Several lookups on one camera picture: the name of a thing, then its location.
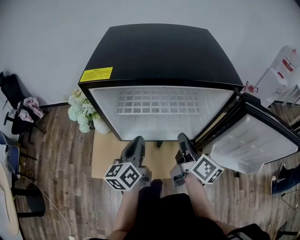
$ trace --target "sneaker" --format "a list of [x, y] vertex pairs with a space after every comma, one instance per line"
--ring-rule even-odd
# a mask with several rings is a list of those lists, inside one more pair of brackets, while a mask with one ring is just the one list
[[277, 183], [276, 181], [276, 177], [275, 176], [272, 176], [271, 178], [271, 183], [270, 183], [270, 193], [273, 194], [273, 184], [274, 183]]
[[286, 168], [285, 168], [285, 163], [282, 163], [282, 164], [280, 165], [279, 173], [278, 173], [278, 178], [279, 178], [279, 179], [284, 179], [283, 177], [280, 177], [280, 173], [281, 173], [281, 171], [282, 171], [283, 169], [286, 169]]

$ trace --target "cloth on chair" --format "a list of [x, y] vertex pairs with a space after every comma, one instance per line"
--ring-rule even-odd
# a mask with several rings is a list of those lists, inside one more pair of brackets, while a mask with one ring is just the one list
[[[44, 113], [38, 106], [38, 100], [35, 97], [28, 97], [23, 100], [23, 106], [28, 107], [32, 110], [32, 112], [37, 115], [39, 118], [42, 118]], [[29, 115], [28, 111], [25, 109], [21, 109], [18, 115], [20, 119], [27, 122], [34, 122], [32, 117]]]

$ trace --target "mini fridge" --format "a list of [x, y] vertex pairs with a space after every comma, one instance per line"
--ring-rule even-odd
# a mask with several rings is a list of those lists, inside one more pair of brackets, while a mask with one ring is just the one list
[[139, 135], [176, 141], [183, 132], [219, 165], [242, 173], [257, 172], [300, 147], [297, 133], [259, 99], [241, 96], [237, 72], [206, 29], [110, 27], [79, 86], [120, 141]]

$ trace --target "white cable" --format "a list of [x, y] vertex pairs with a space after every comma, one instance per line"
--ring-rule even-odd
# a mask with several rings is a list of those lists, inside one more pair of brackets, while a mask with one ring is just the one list
[[72, 234], [71, 234], [71, 227], [70, 227], [69, 223], [67, 222], [67, 220], [65, 219], [65, 217], [62, 215], [62, 213], [60, 212], [60, 210], [59, 210], [59, 209], [55, 206], [55, 204], [50, 200], [50, 198], [47, 196], [47, 194], [44, 193], [44, 192], [39, 188], [39, 186], [38, 186], [37, 184], [35, 184], [35, 183], [33, 183], [32, 181], [30, 181], [27, 177], [24, 177], [24, 178], [26, 178], [28, 182], [30, 182], [30, 183], [36, 185], [37, 188], [38, 188], [38, 189], [45, 195], [45, 197], [49, 200], [49, 202], [50, 202], [50, 203], [56, 208], [56, 210], [61, 214], [62, 218], [65, 220], [67, 226], [69, 227], [69, 230], [70, 230], [70, 236], [72, 236]]

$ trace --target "white vase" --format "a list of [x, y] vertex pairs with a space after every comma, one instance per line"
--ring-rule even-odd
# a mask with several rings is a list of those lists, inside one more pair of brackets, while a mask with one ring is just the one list
[[101, 134], [107, 134], [111, 130], [101, 118], [93, 118], [95, 129]]

